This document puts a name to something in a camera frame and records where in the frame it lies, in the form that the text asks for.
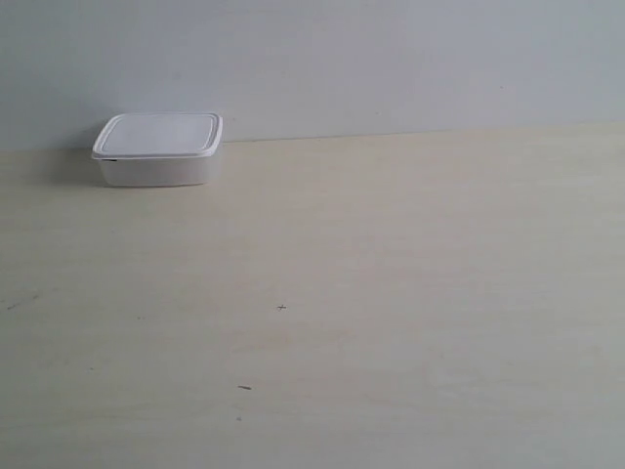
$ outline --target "table surface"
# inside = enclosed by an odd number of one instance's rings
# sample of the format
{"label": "table surface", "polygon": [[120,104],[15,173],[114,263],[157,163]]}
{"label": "table surface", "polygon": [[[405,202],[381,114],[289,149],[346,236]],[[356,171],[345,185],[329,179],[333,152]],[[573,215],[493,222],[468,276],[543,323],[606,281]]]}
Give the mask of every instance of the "table surface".
{"label": "table surface", "polygon": [[225,150],[0,155],[0,467],[622,466],[625,124]]}

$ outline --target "white container lid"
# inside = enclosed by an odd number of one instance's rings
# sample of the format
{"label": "white container lid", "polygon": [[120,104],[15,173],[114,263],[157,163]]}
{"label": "white container lid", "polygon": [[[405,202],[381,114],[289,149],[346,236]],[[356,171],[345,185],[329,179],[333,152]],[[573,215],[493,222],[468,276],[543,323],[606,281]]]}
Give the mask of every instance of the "white container lid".
{"label": "white container lid", "polygon": [[222,118],[200,112],[120,114],[108,121],[94,159],[161,159],[212,155],[222,138]]}

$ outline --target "white plastic container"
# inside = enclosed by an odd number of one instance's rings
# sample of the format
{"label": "white plastic container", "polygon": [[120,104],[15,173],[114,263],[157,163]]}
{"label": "white plastic container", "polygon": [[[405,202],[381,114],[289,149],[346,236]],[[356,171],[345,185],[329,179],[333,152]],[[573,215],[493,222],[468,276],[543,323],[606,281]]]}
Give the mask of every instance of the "white plastic container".
{"label": "white plastic container", "polygon": [[108,121],[93,148],[112,186],[204,184],[219,174],[223,123],[217,114],[121,114]]}

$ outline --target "white wall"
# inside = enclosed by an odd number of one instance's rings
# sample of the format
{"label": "white wall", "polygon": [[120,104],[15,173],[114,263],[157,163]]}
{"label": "white wall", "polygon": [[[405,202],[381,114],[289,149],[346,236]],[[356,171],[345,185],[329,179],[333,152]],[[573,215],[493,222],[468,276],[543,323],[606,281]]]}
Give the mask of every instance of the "white wall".
{"label": "white wall", "polygon": [[625,119],[622,0],[6,0],[0,149],[132,110],[229,140]]}

